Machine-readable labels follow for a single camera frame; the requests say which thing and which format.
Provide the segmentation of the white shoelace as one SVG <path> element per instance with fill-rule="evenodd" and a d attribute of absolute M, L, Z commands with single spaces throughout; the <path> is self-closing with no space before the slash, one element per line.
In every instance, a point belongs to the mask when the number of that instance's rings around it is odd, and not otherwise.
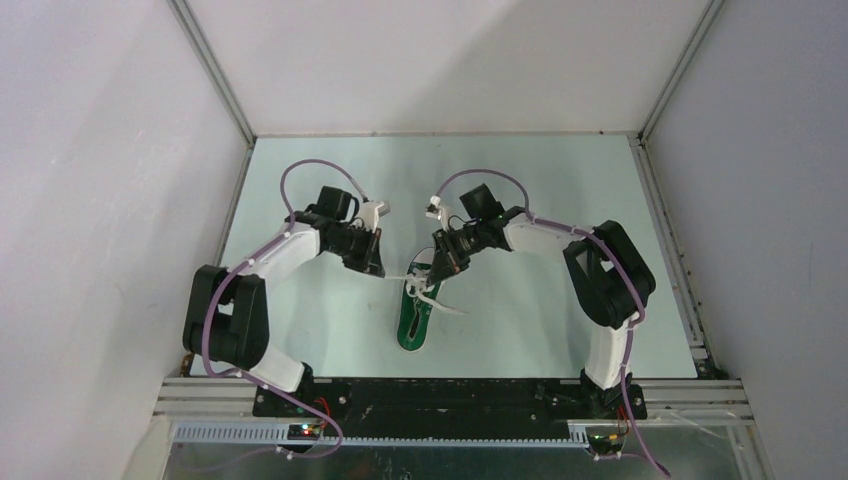
<path fill-rule="evenodd" d="M 433 309 L 453 315 L 467 315 L 468 312 L 465 310 L 444 305 L 435 298 L 430 298 L 428 296 L 428 294 L 434 290 L 434 286 L 427 284 L 427 274 L 428 271 L 425 270 L 414 270 L 412 273 L 406 273 L 398 276 L 387 275 L 385 280 L 403 281 L 404 291 L 408 297 L 416 298 Z"/>

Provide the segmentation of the green canvas sneaker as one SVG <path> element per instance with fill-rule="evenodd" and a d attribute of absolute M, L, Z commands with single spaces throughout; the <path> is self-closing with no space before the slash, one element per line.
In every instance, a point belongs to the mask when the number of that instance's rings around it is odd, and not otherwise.
<path fill-rule="evenodd" d="M 426 247 L 420 250 L 409 263 L 406 273 L 412 273 L 414 270 L 429 271 L 433 253 L 433 247 Z M 437 283 L 433 286 L 434 290 L 428 296 L 437 299 L 441 284 Z M 422 348 L 425 343 L 428 323 L 433 310 L 432 307 L 420 302 L 418 299 L 408 297 L 404 291 L 396 334 L 396 340 L 402 349 L 408 352 L 415 352 Z"/>

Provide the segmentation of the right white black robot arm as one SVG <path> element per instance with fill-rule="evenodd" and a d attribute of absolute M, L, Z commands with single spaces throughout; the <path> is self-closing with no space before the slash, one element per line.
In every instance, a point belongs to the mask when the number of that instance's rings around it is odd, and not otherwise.
<path fill-rule="evenodd" d="M 432 235 L 430 266 L 417 276 L 417 297 L 425 301 L 426 291 L 466 271 L 471 257 L 487 248 L 562 262 L 578 304 L 592 322 L 589 356 L 580 372 L 583 408 L 596 418 L 613 413 L 635 419 L 630 357 L 634 331 L 645 319 L 656 280 L 623 226 L 608 220 L 579 228 L 541 219 L 524 207 L 505 209 L 485 184 L 460 200 L 470 220 L 455 229 L 442 199 L 430 199 L 426 215 L 441 227 Z"/>

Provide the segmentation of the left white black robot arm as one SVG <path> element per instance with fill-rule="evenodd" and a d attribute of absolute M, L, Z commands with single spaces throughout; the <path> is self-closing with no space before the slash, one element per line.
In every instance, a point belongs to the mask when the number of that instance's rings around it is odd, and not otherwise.
<path fill-rule="evenodd" d="M 315 388 L 303 381 L 310 367 L 274 347 L 270 340 L 268 293 L 323 253 L 345 268 L 382 278 L 382 230 L 387 202 L 356 199 L 325 186 L 316 202 L 291 212 L 281 229 L 255 253 L 232 268 L 204 265 L 194 274 L 182 344 L 208 362 L 224 362 L 260 387 L 278 389 L 277 402 L 292 416 L 316 403 Z"/>

